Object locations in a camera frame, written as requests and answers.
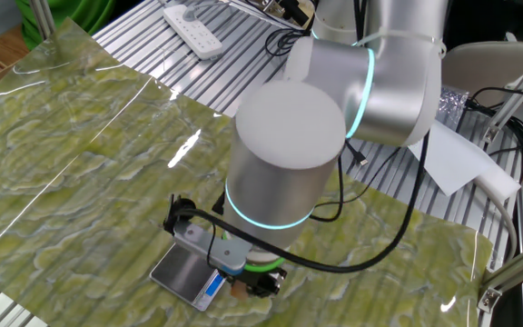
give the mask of white paper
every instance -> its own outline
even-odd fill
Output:
[[[420,158],[422,140],[409,149]],[[450,196],[488,169],[500,169],[475,144],[435,121],[430,129],[425,170],[441,191]]]

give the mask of clear plastic sheet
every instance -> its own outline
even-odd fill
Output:
[[[445,86],[441,87],[439,110],[437,111],[435,119],[455,131],[463,115],[463,108],[467,100],[468,92]]]
[[[491,243],[419,212],[368,271],[286,264],[273,299],[239,302],[225,286],[198,312],[151,282],[172,243],[160,227],[169,195],[209,209],[222,191],[229,122],[66,21],[0,83],[0,291],[52,326],[477,325]],[[364,187],[345,185],[348,197]],[[334,173],[321,200],[337,193]],[[308,222],[291,251],[362,262],[390,242],[405,210],[368,190],[338,222]]]

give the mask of robotic arm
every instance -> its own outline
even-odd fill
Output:
[[[348,41],[348,31],[328,24],[354,28],[353,22],[320,19],[348,6],[352,1],[320,1],[314,34]],[[165,230],[250,295],[276,294],[286,276],[284,255],[276,253],[300,236],[345,139],[409,145],[430,129],[439,107],[446,8],[447,0],[371,0],[368,36],[360,41],[366,47],[298,40],[285,80],[262,86],[232,122],[230,169],[213,208],[223,220],[208,215],[228,233],[220,239],[192,224],[197,211],[188,199],[172,201]],[[276,251],[254,246],[252,237]]]

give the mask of metal plate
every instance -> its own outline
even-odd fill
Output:
[[[116,59],[133,69],[147,73],[173,90],[186,94],[219,112],[233,116],[244,96],[271,79],[280,78],[285,57],[272,58],[264,52],[268,35],[277,24],[249,6],[232,3],[228,7],[204,8],[202,20],[222,41],[224,55],[215,62],[200,61],[181,38],[164,22],[162,5],[145,0],[102,31],[94,39]],[[487,119],[479,114],[466,114],[460,133],[474,144],[480,143]],[[515,142],[509,131],[500,133],[488,152],[512,147]],[[350,167],[350,154],[343,155],[349,174],[367,183],[377,168],[392,152],[391,147],[352,141],[355,148],[367,157],[369,164]],[[496,162],[515,179],[520,174],[520,154],[499,154]],[[403,202],[410,198],[418,161],[405,149],[390,161],[373,181],[372,186]],[[506,207],[513,212],[519,203],[519,247],[523,251],[523,198],[513,196]],[[487,196],[469,184],[451,196],[441,193],[427,176],[419,192],[417,209],[436,217],[465,224],[486,235],[494,244],[490,264],[497,269],[502,264],[508,232],[500,223],[499,213]],[[489,326],[490,315],[479,314],[479,325]],[[18,304],[0,293],[0,326],[45,326]]]

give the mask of electrical outlet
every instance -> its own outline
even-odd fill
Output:
[[[183,19],[185,10],[187,10],[185,5],[164,8],[164,20],[202,60],[220,55],[223,52],[222,43],[198,19],[192,22],[185,21]]]

